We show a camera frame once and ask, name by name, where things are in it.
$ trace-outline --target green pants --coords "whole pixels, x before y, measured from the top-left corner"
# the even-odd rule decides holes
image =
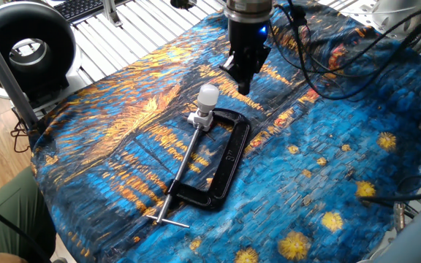
[[[0,214],[31,236],[48,256],[55,251],[56,231],[30,168],[0,189]],[[0,253],[41,262],[29,243],[0,222]]]

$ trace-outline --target table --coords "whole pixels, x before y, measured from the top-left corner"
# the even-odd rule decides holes
[[[341,64],[376,37],[332,9],[304,5],[313,40],[327,43],[316,52],[325,63]],[[273,22],[288,31],[279,12]],[[37,182],[78,262],[355,262],[391,227],[390,209],[356,196],[391,195],[395,181],[421,172],[421,57],[404,51],[358,102],[332,102],[274,49],[241,96],[218,69],[226,24],[221,13],[207,17],[68,97],[42,119],[40,137],[31,135]],[[281,41],[296,61],[290,39]],[[346,73],[371,70],[395,46],[384,42]],[[220,211],[178,205],[169,217],[191,229],[154,226],[144,215],[163,204],[193,130],[183,114],[204,83],[220,88],[218,107],[250,119],[251,141]],[[333,82],[317,85],[329,91]],[[229,133],[217,126],[202,138],[185,183],[207,187]]]

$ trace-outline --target wire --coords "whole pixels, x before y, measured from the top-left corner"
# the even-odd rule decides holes
[[[294,68],[297,68],[297,69],[302,69],[301,68],[301,66],[298,66],[298,65],[296,65],[295,63],[293,63],[293,62],[291,62],[285,55],[284,55],[284,51],[282,51],[282,49],[281,49],[281,45],[280,45],[280,43],[278,42],[278,40],[277,40],[277,36],[276,36],[276,33],[275,33],[275,31],[274,31],[274,28],[273,28],[273,24],[272,24],[272,22],[270,22],[269,21],[269,27],[270,27],[270,32],[271,32],[271,34],[273,35],[273,38],[274,38],[274,43],[276,44],[276,47],[277,47],[277,50],[279,51],[279,53],[281,54],[281,56],[282,56],[282,58],[284,58],[284,60],[288,63],[288,64],[290,64],[290,65],[292,65]],[[308,55],[308,57],[312,60],[312,61],[314,61],[316,64],[318,64],[319,66],[321,66],[323,69],[325,69],[325,71],[319,71],[318,69],[315,69],[315,70],[310,70],[310,69],[307,69],[306,71],[308,71],[308,72],[310,72],[310,73],[316,73],[316,74],[326,74],[326,73],[331,73],[331,74],[334,74],[334,75],[337,75],[337,76],[340,76],[340,77],[355,77],[355,78],[357,78],[357,77],[366,77],[366,76],[369,76],[369,75],[372,75],[374,72],[371,72],[371,73],[367,73],[367,74],[365,74],[365,75],[345,75],[345,74],[341,74],[341,73],[337,73],[337,71],[338,70],[340,70],[340,69],[329,69],[328,67],[326,67],[326,66],[324,66],[321,62],[319,62],[319,61],[317,61],[312,55],[311,55],[311,53],[308,51],[308,48],[307,47],[305,47],[305,45],[303,46],[304,47],[304,50],[305,50],[305,52],[306,52],[306,54]]]
[[[330,100],[340,100],[340,99],[347,99],[349,97],[355,96],[357,94],[359,94],[360,92],[362,92],[363,90],[365,90],[380,74],[381,72],[392,62],[392,60],[394,59],[394,57],[396,57],[399,52],[401,52],[402,50],[404,50],[405,48],[407,48],[407,45],[409,42],[411,42],[413,39],[415,39],[415,37],[417,37],[418,34],[420,34],[421,32],[421,24],[418,25],[406,38],[405,40],[399,45],[399,47],[397,47],[395,49],[395,51],[393,52],[393,54],[387,59],[387,61],[385,63],[383,63],[383,65],[377,69],[374,74],[373,77],[370,78],[370,80],[368,80],[365,85],[363,85],[361,88],[358,88],[356,91],[351,92],[350,94],[347,95],[343,95],[343,96],[328,96],[328,95],[324,95],[322,93],[319,92],[319,90],[317,89],[317,87],[311,82],[309,76],[308,76],[308,71],[306,70],[305,67],[305,62],[304,62],[304,58],[303,58],[303,51],[302,51],[302,42],[300,40],[300,36],[298,33],[298,27],[294,27],[293,26],[293,19],[291,18],[291,16],[289,15],[289,13],[282,8],[282,6],[277,5],[282,12],[284,12],[284,14],[287,16],[287,19],[289,21],[290,26],[293,29],[294,32],[294,38],[295,41],[297,43],[297,50],[298,50],[298,56],[300,59],[300,65],[301,65],[301,69],[303,71],[303,75],[305,76],[306,82],[310,85],[310,87],[317,92],[321,97],[325,98],[325,99],[330,99]]]
[[[369,202],[372,202],[372,203],[378,204],[378,205],[382,205],[384,207],[394,208],[394,205],[391,205],[389,203],[383,202],[381,200],[372,200],[372,201],[369,201]],[[411,219],[414,219],[414,217],[415,217],[414,214],[412,214],[412,213],[410,213],[408,211],[404,211],[403,214],[406,215],[406,216],[408,216],[408,217],[410,217]]]
[[[294,5],[292,3],[292,0],[288,0],[290,8],[293,9]],[[285,13],[286,16],[289,16],[289,14],[287,13],[287,11],[284,9],[283,6],[281,6],[280,4],[276,4],[274,5],[274,7],[279,8],[282,12]],[[410,14],[409,16],[407,16],[406,18],[404,18],[403,20],[399,21],[397,24],[395,24],[393,27],[391,27],[390,29],[388,29],[387,31],[385,31],[383,33],[383,35],[379,36],[375,41],[373,41],[369,46],[367,46],[364,50],[362,50],[361,52],[359,52],[356,56],[354,56],[353,58],[349,59],[344,65],[339,66],[335,69],[330,69],[328,71],[325,72],[312,72],[312,73],[320,73],[320,74],[324,74],[324,73],[333,73],[342,69],[345,69],[346,67],[348,67],[349,65],[351,65],[352,63],[354,63],[359,57],[363,56],[363,54],[365,54],[366,52],[368,52],[372,47],[374,47],[379,41],[381,41],[382,39],[384,39],[385,37],[387,37],[387,35],[389,33],[391,33],[392,31],[394,31],[397,27],[401,26],[403,23],[407,22],[408,20],[412,19],[415,16],[421,15],[421,10],[414,12],[412,14]],[[301,69],[300,66],[296,66],[294,65],[292,62],[289,62],[289,64],[291,64],[292,66]]]
[[[358,197],[362,201],[387,201],[387,202],[406,202],[412,200],[421,200],[421,194],[403,195],[398,197]]]
[[[25,150],[17,150],[17,144],[18,144],[18,138],[19,137],[27,137],[27,130],[25,128],[26,123],[24,122],[24,120],[18,115],[17,111],[15,110],[15,108],[13,107],[11,109],[15,116],[18,118],[18,122],[17,124],[15,124],[14,129],[10,132],[11,137],[14,138],[14,152],[16,153],[23,153],[26,152],[30,149],[30,146],[27,146],[27,148]]]
[[[408,181],[408,180],[410,180],[410,179],[421,179],[421,175],[411,175],[411,176],[408,176],[408,177],[406,177],[406,178],[403,178],[402,180],[400,180],[399,181],[399,183],[398,183],[398,191],[400,192],[400,190],[401,190],[401,186],[406,182],[406,181]]]
[[[366,12],[366,13],[359,13],[359,12],[344,12],[344,11],[338,11],[341,14],[349,14],[349,15],[387,15],[387,14],[395,14],[397,12],[403,12],[403,11],[409,11],[415,9],[415,7],[408,7],[404,9],[389,11],[389,12]]]
[[[420,186],[416,186],[416,187],[414,187],[414,188],[412,188],[410,190],[407,190],[407,191],[400,191],[399,193],[401,193],[401,194],[408,194],[408,193],[412,193],[413,191],[417,191],[419,189],[421,189],[421,185]]]
[[[16,225],[11,223],[9,220],[7,220],[4,216],[0,214],[0,222],[8,226],[10,229],[14,230],[16,233],[18,233],[21,237],[25,238],[32,248],[37,252],[37,254],[40,255],[40,257],[43,259],[43,262],[51,263],[50,257],[47,256],[47,254],[40,248],[40,246],[33,240],[30,236],[28,236],[24,231],[22,231],[20,228],[18,228]]]
[[[408,203],[404,202],[406,208],[408,208],[410,211],[412,211],[415,215],[417,215],[419,212],[417,211],[417,209],[413,208],[411,205],[409,205]]]
[[[347,74],[337,73],[337,70],[334,71],[334,72],[329,72],[329,71],[331,71],[331,69],[329,67],[325,66],[324,64],[322,64],[321,61],[315,59],[313,54],[311,54],[311,52],[309,50],[309,47],[305,47],[305,53],[306,53],[306,55],[308,55],[308,57],[315,64],[317,64],[318,66],[320,66],[321,68],[326,70],[326,73],[334,74],[334,75],[339,76],[339,77],[350,77],[350,78],[367,77],[367,76],[371,76],[372,74],[374,74],[376,72],[375,70],[373,70],[372,72],[361,74],[361,75],[347,75]]]

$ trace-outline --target metal bracket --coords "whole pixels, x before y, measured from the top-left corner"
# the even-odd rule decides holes
[[[122,26],[118,13],[116,12],[115,0],[103,0],[105,17],[116,27]]]
[[[35,115],[34,110],[31,108],[29,102],[27,102],[24,93],[20,89],[17,80],[11,73],[11,70],[7,66],[7,63],[4,60],[1,53],[0,83],[3,86],[4,90],[7,92],[9,98],[11,98],[12,103],[14,103],[15,107],[18,109],[18,112],[22,119],[27,123],[29,129],[32,129],[32,127],[37,123],[38,118]]]

